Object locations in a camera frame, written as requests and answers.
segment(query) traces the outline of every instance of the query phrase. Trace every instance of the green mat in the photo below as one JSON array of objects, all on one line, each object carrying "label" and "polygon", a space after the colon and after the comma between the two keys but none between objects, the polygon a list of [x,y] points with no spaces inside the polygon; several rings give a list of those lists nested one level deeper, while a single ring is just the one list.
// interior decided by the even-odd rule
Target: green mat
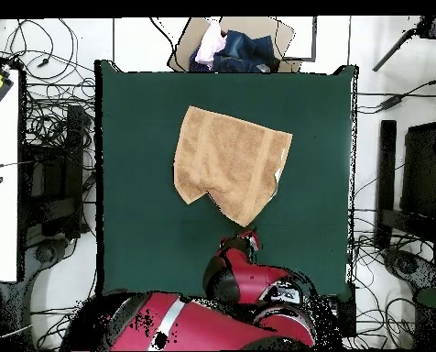
[{"label": "green mat", "polygon": [[208,196],[187,205],[174,187],[180,125],[194,105],[294,134],[278,194],[253,223],[264,245],[257,260],[303,271],[320,293],[346,291],[354,67],[320,75],[95,66],[104,165],[96,290],[203,294],[220,239],[240,230]]}]

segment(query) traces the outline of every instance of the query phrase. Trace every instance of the towel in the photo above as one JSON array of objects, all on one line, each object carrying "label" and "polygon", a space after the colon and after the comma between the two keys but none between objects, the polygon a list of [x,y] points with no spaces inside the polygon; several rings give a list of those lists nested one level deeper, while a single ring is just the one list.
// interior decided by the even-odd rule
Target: towel
[{"label": "towel", "polygon": [[180,128],[174,185],[186,204],[208,193],[248,226],[277,192],[291,134],[190,106]]}]

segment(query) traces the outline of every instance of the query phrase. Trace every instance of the white cloth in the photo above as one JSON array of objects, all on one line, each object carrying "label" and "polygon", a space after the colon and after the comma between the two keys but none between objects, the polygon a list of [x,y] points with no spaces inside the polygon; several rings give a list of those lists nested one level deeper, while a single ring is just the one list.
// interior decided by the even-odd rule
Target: white cloth
[{"label": "white cloth", "polygon": [[213,55],[224,49],[226,46],[226,37],[222,37],[222,29],[218,20],[212,19],[210,26],[203,35],[202,44],[200,45],[195,61],[207,65],[211,70],[213,68]]}]

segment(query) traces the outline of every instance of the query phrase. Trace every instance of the black cable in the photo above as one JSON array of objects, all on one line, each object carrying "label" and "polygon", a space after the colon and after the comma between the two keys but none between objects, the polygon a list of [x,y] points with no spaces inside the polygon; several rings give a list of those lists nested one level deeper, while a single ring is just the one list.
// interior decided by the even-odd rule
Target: black cable
[{"label": "black cable", "polygon": [[386,111],[389,108],[392,108],[393,106],[399,104],[404,97],[409,96],[410,94],[413,94],[418,89],[422,88],[423,86],[427,85],[434,85],[436,84],[436,80],[431,80],[426,83],[423,83],[420,86],[417,86],[416,88],[413,88],[411,91],[403,93],[403,94],[395,94],[391,97],[389,97],[386,101],[383,101],[381,104],[378,104],[376,106],[358,106],[358,108],[367,108],[367,109],[376,109],[376,111],[373,112],[365,112],[365,111],[357,111],[359,114],[377,114],[378,112]]},{"label": "black cable", "polygon": [[177,55],[176,55],[176,50],[177,50],[177,45],[176,45],[176,48],[174,48],[174,44],[172,43],[172,40],[170,40],[170,38],[168,37],[168,35],[155,23],[155,21],[153,20],[153,17],[151,17],[150,19],[149,19],[150,21],[151,21],[151,23],[153,23],[153,26],[155,26],[156,27],[156,29],[163,35],[163,37],[165,37],[167,40],[168,40],[168,42],[169,42],[169,45],[170,45],[170,47],[172,48],[172,55],[174,56],[174,61],[176,62],[176,65],[178,65],[181,69],[182,69],[182,71],[183,72],[187,72],[182,66],[180,66],[179,65],[179,63],[178,63],[178,57],[177,57]]},{"label": "black cable", "polygon": [[278,28],[279,28],[281,22],[278,20],[277,16],[275,16],[275,20],[277,20],[277,31],[275,31],[275,39],[274,39],[275,40],[275,47],[277,48],[277,51],[278,51],[278,54],[280,55],[281,60],[285,61],[289,66],[291,66],[291,72],[293,72],[293,65],[291,63],[289,63],[285,59],[285,57],[283,57],[283,54],[281,53],[280,48],[278,47],[277,36],[278,36]]},{"label": "black cable", "polygon": [[[403,167],[405,165],[405,163],[402,163],[400,166],[397,166],[394,171],[400,169],[401,167]],[[354,198],[356,197],[357,194],[359,194],[366,186],[371,185],[371,183],[377,181],[379,179],[379,176],[377,176],[376,178],[374,178],[372,181],[370,181],[369,183],[367,183],[365,186],[362,186],[360,189],[358,189],[355,193],[354,193]]]}]

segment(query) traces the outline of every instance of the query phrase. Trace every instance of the metal pole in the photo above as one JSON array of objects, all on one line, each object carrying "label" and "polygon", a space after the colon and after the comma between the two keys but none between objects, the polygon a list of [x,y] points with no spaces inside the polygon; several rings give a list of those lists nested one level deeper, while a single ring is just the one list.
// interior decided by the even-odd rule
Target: metal pole
[{"label": "metal pole", "polygon": [[412,28],[409,31],[405,32],[404,35],[402,35],[402,37],[400,37],[400,39],[396,42],[396,44],[392,47],[392,49],[390,51],[387,52],[387,54],[383,57],[382,60],[379,61],[379,63],[373,68],[373,72],[377,72],[379,69],[381,69],[381,66],[383,66],[387,60],[392,57],[392,55],[398,50],[400,49],[400,46],[402,46],[402,44],[404,44],[407,40],[409,40],[410,38],[412,38],[417,32],[416,28]]}]

